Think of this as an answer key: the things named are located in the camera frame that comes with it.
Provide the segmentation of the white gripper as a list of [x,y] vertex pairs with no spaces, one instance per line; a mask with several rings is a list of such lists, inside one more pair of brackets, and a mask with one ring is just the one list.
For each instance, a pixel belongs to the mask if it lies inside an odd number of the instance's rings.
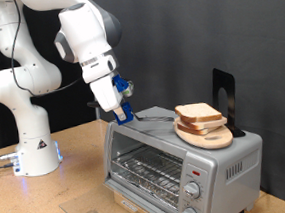
[[110,54],[99,56],[92,59],[82,68],[83,80],[89,84],[93,95],[96,97],[99,105],[106,112],[114,110],[120,121],[126,120],[126,114],[120,107],[122,95],[112,84],[113,78],[116,76],[115,69],[117,62]]

